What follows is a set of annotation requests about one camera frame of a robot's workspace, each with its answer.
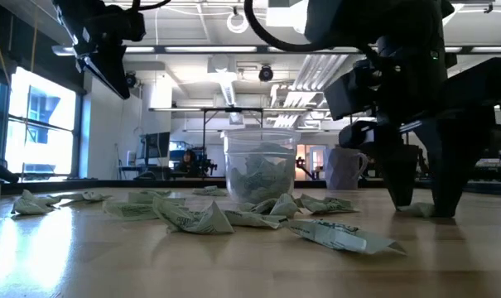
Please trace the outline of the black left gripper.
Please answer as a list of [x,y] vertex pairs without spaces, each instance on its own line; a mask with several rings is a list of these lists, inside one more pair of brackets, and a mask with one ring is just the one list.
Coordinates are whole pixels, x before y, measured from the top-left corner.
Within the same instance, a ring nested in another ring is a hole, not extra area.
[[119,98],[129,99],[123,68],[127,47],[119,32],[128,24],[126,12],[99,0],[53,0],[53,7],[72,40],[80,70],[90,72]]

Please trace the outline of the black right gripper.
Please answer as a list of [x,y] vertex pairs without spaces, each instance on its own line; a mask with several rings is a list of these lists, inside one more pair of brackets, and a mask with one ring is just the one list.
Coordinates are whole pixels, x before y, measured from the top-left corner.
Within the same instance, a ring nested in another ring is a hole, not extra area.
[[[497,127],[494,106],[501,106],[501,58],[447,79],[440,25],[398,26],[380,37],[377,46],[379,56],[393,67],[383,72],[377,91],[380,122],[405,123],[436,102],[435,116],[415,134],[426,147],[433,178],[432,215],[452,218]],[[341,130],[339,144],[374,160],[396,209],[411,204],[420,149],[404,143],[399,127],[357,121]]]

